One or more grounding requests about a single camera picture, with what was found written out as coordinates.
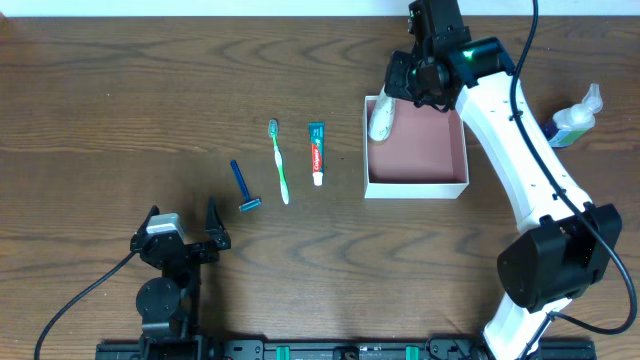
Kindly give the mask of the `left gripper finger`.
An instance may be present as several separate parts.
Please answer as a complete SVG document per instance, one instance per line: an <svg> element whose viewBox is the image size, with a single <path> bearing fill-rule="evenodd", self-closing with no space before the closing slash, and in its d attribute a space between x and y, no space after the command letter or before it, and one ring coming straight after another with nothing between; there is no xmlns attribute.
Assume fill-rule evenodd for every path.
<svg viewBox="0 0 640 360"><path fill-rule="evenodd" d="M231 238L219 217L213 197L210 197L207 203L205 232L217 250L228 250L231 248Z"/></svg>
<svg viewBox="0 0 640 360"><path fill-rule="evenodd" d="M145 220L142 222L142 224L140 225L140 227L136 231L136 235L146 235L147 234L147 226L149 224L149 221L151 220L151 218L153 216L156 216L159 213L160 213L159 208L156 205L153 205L151 207L151 209L149 210L149 213L147 214Z"/></svg>

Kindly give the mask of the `white floral lotion tube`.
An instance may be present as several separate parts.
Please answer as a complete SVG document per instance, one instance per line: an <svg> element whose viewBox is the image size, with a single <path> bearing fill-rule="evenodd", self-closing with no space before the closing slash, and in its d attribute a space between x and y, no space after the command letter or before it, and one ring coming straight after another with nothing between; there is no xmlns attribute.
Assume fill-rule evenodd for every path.
<svg viewBox="0 0 640 360"><path fill-rule="evenodd" d="M384 142L391 134L395 118L396 100L382 87L368 123L368 137L374 142Z"/></svg>

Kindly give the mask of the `green white toothbrush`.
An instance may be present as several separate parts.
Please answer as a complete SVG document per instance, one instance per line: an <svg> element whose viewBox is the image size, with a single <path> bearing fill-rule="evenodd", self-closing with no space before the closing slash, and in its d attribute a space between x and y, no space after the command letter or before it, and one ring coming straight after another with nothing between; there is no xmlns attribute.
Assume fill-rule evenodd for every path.
<svg viewBox="0 0 640 360"><path fill-rule="evenodd" d="M269 131L269 136L272 139L273 142L273 149L274 149L274 161L275 161L275 165L276 168L278 170L278 174L279 174L279 184L280 184L280 191L281 191L281 198L282 201L285 205L288 205L290 202L290 195L289 195L289 189L288 189L288 184L286 181L286 176L285 176L285 172L284 172L284 162L283 162L283 157L278 145L278 122L276 119L271 119L269 121L269 127L268 127L268 131Z"/></svg>

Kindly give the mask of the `Colgate toothpaste tube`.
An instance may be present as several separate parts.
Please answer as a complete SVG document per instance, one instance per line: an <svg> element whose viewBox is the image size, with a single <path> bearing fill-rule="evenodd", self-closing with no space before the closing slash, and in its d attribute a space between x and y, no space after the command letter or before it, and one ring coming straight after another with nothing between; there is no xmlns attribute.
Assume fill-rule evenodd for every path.
<svg viewBox="0 0 640 360"><path fill-rule="evenodd" d="M324 122L311 122L309 134L312 154L312 179L315 186L323 185L324 178Z"/></svg>

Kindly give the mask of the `clear pump bottle blue liquid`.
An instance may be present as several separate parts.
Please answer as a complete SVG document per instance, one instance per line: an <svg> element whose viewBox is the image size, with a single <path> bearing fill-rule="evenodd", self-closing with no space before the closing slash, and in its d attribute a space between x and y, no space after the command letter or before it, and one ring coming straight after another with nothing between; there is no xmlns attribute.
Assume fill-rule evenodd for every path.
<svg viewBox="0 0 640 360"><path fill-rule="evenodd" d="M563 148L572 145L595 125L595 114L603 107L600 85L592 83L580 103L556 112L542 125L549 145Z"/></svg>

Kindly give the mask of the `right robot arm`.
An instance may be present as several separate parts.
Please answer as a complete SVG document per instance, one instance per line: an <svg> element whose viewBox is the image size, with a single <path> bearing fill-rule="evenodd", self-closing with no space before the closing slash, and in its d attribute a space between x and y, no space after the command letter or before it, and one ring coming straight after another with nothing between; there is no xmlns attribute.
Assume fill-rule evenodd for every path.
<svg viewBox="0 0 640 360"><path fill-rule="evenodd" d="M409 5L410 52L387 66L389 97L455 111L471 129L509 198L518 239L497 259L505 294L463 359L592 359L590 341L554 340L546 329L619 264L622 219L596 205L565 170L521 90L520 62L494 38L475 40L454 1Z"/></svg>

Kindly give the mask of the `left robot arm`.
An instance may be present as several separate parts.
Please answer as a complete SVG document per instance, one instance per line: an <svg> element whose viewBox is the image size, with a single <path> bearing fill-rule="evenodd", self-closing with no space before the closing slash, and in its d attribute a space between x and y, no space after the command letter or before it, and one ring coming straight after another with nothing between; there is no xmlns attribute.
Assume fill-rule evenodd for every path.
<svg viewBox="0 0 640 360"><path fill-rule="evenodd" d="M219 260L231 247L213 198L205 220L208 239L187 244L176 213L162 214L153 206L130 241L130 250L161 271L136 296L142 318L142 359L220 359L218 341L199 333L201 266Z"/></svg>

